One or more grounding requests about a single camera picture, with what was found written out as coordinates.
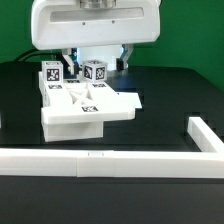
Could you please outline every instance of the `white base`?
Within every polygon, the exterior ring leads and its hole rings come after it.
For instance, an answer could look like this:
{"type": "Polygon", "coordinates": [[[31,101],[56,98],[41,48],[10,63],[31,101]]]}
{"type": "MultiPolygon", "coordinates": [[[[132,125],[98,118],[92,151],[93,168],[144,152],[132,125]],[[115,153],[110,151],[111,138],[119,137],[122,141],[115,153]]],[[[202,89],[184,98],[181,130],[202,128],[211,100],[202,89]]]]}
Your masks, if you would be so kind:
{"type": "Polygon", "coordinates": [[[101,138],[104,121],[134,119],[135,104],[105,82],[91,83],[81,78],[78,83],[72,81],[53,85],[44,82],[42,72],[39,73],[43,97],[41,123],[46,142],[101,138]]]}
{"type": "Polygon", "coordinates": [[[103,122],[42,126],[46,142],[103,137],[103,122]]]}

